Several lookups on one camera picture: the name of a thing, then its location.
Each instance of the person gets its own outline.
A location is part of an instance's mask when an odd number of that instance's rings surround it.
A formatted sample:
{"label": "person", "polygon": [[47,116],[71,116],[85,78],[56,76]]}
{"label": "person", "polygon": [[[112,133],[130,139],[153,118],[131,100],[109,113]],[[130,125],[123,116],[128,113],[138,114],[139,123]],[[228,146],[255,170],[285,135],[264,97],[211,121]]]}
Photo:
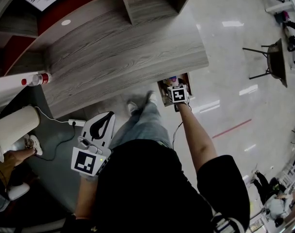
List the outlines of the person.
{"label": "person", "polygon": [[274,220],[275,226],[279,227],[283,224],[283,219],[288,216],[287,211],[290,208],[293,197],[292,195],[286,195],[283,193],[279,195],[280,187],[282,185],[277,185],[276,178],[273,178],[273,182],[270,184],[265,176],[259,171],[256,171],[255,175],[259,178],[261,183],[256,179],[252,180],[251,183],[256,186],[266,212],[270,218]]}
{"label": "person", "polygon": [[289,215],[290,205],[293,196],[291,194],[274,194],[265,203],[264,207],[269,216],[274,220],[276,228],[283,224],[284,219]]}
{"label": "person", "polygon": [[25,149],[8,151],[4,154],[4,162],[0,161],[0,195],[7,197],[5,190],[9,184],[11,174],[16,166],[32,155],[42,155],[39,140],[35,135],[25,135]]}
{"label": "person", "polygon": [[266,201],[273,196],[274,194],[277,194],[276,192],[268,183],[267,179],[263,174],[261,174],[258,170],[255,171],[256,177],[260,180],[260,182],[257,179],[253,179],[251,181],[252,184],[254,184],[258,190],[258,193],[260,195],[260,199],[262,204],[264,205]]}
{"label": "person", "polygon": [[110,160],[98,179],[81,177],[75,210],[62,232],[213,232],[211,207],[247,230],[250,204],[234,159],[217,156],[189,106],[178,104],[197,173],[198,192],[182,171],[161,124],[154,92],[112,139]]}

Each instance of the shelving unit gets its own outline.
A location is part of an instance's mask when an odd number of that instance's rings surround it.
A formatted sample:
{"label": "shelving unit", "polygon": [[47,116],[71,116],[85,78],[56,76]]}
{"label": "shelving unit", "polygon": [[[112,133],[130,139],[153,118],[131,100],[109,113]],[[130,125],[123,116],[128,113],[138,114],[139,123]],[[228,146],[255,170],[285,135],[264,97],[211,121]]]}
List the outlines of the shelving unit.
{"label": "shelving unit", "polygon": [[[0,0],[0,74],[48,70],[54,117],[208,65],[188,0]],[[63,26],[64,20],[71,23]]]}
{"label": "shelving unit", "polygon": [[[187,0],[57,0],[43,12],[24,0],[0,0],[0,63],[3,75],[27,51],[45,51],[81,25],[113,10],[126,11],[133,25],[146,20],[176,16]],[[69,19],[69,26],[61,21]]]}

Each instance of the foot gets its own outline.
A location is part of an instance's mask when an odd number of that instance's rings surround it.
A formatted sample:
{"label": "foot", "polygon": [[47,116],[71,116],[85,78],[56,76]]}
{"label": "foot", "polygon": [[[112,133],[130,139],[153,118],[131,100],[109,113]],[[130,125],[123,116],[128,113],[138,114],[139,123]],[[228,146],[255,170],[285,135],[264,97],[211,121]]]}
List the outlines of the foot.
{"label": "foot", "polygon": [[155,91],[149,91],[147,95],[147,102],[152,102],[157,105],[157,97]]}
{"label": "foot", "polygon": [[30,141],[32,143],[32,148],[35,150],[35,154],[36,155],[42,155],[43,151],[42,151],[42,148],[40,146],[39,139],[37,139],[37,137],[32,134],[32,135],[30,135]]}
{"label": "foot", "polygon": [[136,110],[138,110],[138,106],[132,101],[129,101],[127,103],[127,107],[130,115],[132,115]]}

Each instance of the metal stand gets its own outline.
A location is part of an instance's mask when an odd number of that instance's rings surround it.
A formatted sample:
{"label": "metal stand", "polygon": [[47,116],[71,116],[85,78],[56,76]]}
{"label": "metal stand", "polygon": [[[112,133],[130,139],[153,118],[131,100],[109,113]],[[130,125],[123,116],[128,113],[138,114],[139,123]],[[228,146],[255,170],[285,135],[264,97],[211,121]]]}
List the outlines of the metal stand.
{"label": "metal stand", "polygon": [[[268,48],[270,46],[262,45],[261,47]],[[255,49],[246,49],[246,48],[243,48],[243,50],[248,50],[248,51],[251,51],[251,52],[259,52],[259,53],[263,54],[266,58],[267,58],[267,55],[270,54],[268,52],[263,52],[263,51],[259,51],[259,50],[255,50]],[[269,69],[267,69],[264,74],[261,74],[261,75],[258,75],[258,76],[254,76],[254,77],[250,77],[249,79],[250,80],[253,80],[253,79],[256,79],[256,78],[259,78],[259,77],[262,77],[262,76],[266,76],[266,75],[269,75],[269,74],[271,74],[271,72],[269,71]]]}

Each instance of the plastic bottle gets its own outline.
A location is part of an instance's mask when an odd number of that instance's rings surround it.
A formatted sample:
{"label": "plastic bottle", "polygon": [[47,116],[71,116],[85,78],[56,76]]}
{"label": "plastic bottle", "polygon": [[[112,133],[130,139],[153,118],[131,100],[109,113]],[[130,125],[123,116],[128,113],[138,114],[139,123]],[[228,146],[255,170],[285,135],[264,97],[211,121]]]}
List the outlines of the plastic bottle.
{"label": "plastic bottle", "polygon": [[51,81],[51,74],[42,73],[35,74],[21,80],[22,85],[36,86],[39,84],[49,83]]}

